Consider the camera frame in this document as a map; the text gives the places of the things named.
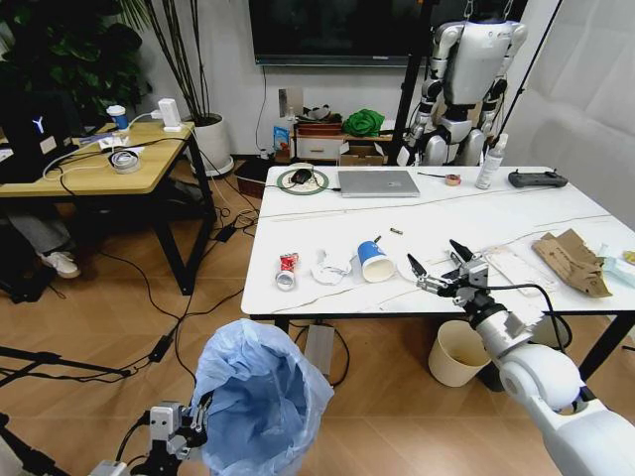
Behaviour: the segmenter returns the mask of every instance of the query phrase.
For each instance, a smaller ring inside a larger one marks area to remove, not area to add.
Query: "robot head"
[[[474,13],[470,21],[474,23],[504,23],[503,11],[507,0],[474,0]]]

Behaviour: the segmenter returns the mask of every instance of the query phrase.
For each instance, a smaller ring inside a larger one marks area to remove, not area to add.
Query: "television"
[[[440,0],[431,24],[463,20],[466,0]],[[502,12],[507,0],[475,0],[475,8]],[[513,3],[519,20],[527,0]],[[418,29],[418,0],[249,0],[256,64],[402,66],[415,42],[431,36]]]

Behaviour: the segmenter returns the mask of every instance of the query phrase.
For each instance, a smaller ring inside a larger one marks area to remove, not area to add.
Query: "silver laptop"
[[[339,171],[341,196],[419,196],[419,189],[406,171]]]

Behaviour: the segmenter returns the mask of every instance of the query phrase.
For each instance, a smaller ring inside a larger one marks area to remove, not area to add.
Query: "tape roll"
[[[108,162],[118,174],[132,174],[141,168],[139,156],[132,151],[118,151],[110,154]]]
[[[460,176],[456,176],[455,174],[445,176],[445,184],[449,186],[460,185]]]

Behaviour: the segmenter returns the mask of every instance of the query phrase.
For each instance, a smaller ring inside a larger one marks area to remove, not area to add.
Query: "blue plastic bag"
[[[285,332],[248,319],[219,328],[196,379],[193,404],[214,390],[202,456],[215,476],[300,470],[333,390]]]

